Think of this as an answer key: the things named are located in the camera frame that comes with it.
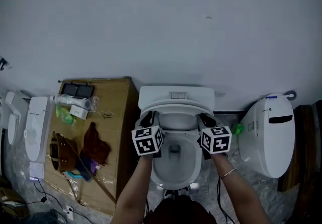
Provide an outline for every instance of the cardboard box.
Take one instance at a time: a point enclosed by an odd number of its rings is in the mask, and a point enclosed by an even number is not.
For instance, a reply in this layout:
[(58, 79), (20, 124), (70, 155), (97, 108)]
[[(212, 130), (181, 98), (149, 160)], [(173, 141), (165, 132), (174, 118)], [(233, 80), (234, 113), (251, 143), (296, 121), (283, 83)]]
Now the cardboard box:
[[(45, 182), (57, 191), (73, 198), (72, 191), (63, 176), (54, 170), (49, 144), (53, 130), (77, 142), (78, 152), (83, 148), (84, 134), (91, 122), (96, 123), (96, 129), (101, 140), (107, 142), (111, 152), (104, 167), (97, 171), (96, 177), (118, 198), (124, 186), (131, 177), (137, 164), (137, 154), (132, 141), (131, 131), (135, 121), (139, 119), (138, 92), (130, 78), (66, 80), (65, 83), (88, 83), (93, 85), (94, 95), (100, 98), (98, 111), (89, 112), (86, 120), (77, 119), (74, 126), (65, 124), (56, 118), (53, 112), (47, 144), (45, 162)], [(94, 180), (87, 183), (84, 179), (69, 179), (80, 203), (109, 215), (114, 214), (115, 203), (102, 191)]]
[(28, 208), (25, 205), (21, 206), (13, 206), (13, 205), (6, 205), (6, 202), (14, 201), (18, 204), (25, 204), (26, 202), (24, 199), (12, 189), (0, 187), (0, 202), (2, 204), (3, 210), (14, 216), (14, 217), (27, 217), (29, 216)]

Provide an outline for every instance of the white box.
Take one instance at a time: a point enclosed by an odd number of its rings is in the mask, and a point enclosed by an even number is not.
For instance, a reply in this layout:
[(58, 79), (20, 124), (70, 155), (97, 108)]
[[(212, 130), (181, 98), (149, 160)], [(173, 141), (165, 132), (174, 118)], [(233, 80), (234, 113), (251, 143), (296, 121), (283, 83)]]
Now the white box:
[(231, 143), (231, 131), (228, 126), (204, 128), (201, 130), (201, 146), (210, 154), (228, 152)]
[(78, 106), (75, 106), (75, 105), (72, 105), (69, 112), (70, 112), (71, 115), (74, 115), (76, 117), (79, 117), (79, 118), (85, 120), (86, 117), (87, 117), (88, 110), (83, 109), (83, 108), (78, 107)]
[(132, 140), (138, 155), (154, 154), (163, 143), (160, 126), (152, 126), (132, 131)]

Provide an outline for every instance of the bracelet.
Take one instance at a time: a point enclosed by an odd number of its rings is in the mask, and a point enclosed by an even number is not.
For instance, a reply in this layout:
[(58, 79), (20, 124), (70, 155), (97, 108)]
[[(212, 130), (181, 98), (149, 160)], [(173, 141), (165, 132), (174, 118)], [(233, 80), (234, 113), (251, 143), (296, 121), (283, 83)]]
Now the bracelet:
[(222, 180), (224, 177), (228, 176), (231, 172), (233, 172), (234, 170), (236, 170), (235, 168), (233, 168), (231, 171), (228, 171), (225, 175), (223, 175), (220, 179)]

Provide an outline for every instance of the teal object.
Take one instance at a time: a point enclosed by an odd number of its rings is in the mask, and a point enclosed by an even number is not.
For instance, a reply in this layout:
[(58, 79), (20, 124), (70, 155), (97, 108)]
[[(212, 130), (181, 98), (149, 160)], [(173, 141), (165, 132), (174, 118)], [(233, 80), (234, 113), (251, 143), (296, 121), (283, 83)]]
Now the teal object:
[(83, 178), (81, 175), (76, 175), (71, 171), (66, 171), (65, 173), (69, 174), (72, 178)]

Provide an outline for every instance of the green item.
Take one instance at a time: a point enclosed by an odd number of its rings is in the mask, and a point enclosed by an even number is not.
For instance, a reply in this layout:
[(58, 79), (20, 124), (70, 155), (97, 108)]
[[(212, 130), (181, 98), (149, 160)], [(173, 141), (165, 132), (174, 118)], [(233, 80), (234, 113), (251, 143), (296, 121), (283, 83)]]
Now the green item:
[(73, 125), (76, 121), (67, 109), (59, 106), (59, 103), (56, 105), (56, 117), (61, 117), (61, 120), (68, 125)]
[(244, 127), (241, 124), (237, 124), (233, 129), (232, 129), (232, 134), (233, 135), (239, 135), (241, 132), (243, 132)]

